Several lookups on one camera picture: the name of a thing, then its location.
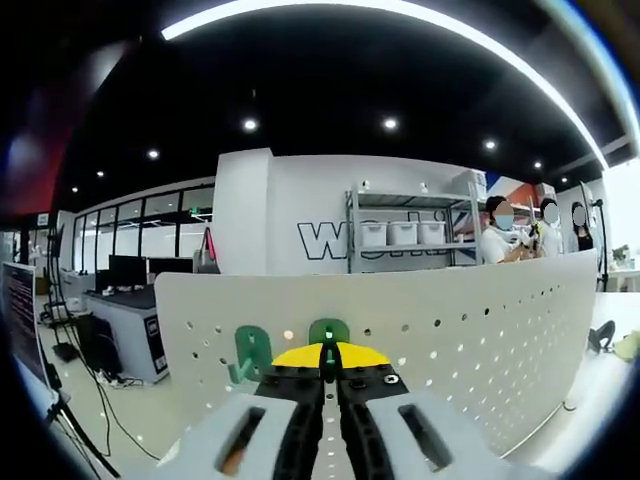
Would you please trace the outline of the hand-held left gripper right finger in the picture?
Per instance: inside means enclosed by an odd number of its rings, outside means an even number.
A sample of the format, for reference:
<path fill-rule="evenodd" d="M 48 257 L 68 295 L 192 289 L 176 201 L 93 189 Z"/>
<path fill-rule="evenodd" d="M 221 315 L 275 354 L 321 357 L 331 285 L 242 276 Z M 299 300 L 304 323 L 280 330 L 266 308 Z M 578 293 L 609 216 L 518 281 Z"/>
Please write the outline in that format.
<path fill-rule="evenodd" d="M 338 342 L 341 433 L 358 479 L 541 479 L 493 453 L 469 419 L 427 388 L 411 392 L 379 352 Z"/>

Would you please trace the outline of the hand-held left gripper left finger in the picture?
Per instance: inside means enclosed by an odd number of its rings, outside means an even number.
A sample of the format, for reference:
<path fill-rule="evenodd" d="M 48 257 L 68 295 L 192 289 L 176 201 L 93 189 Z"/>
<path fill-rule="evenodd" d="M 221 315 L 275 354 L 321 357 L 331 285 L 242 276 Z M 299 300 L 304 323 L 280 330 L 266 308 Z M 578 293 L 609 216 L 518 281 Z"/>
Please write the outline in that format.
<path fill-rule="evenodd" d="M 159 479 L 309 479 L 322 437 L 323 345 L 278 356 L 253 394 L 191 427 Z"/>

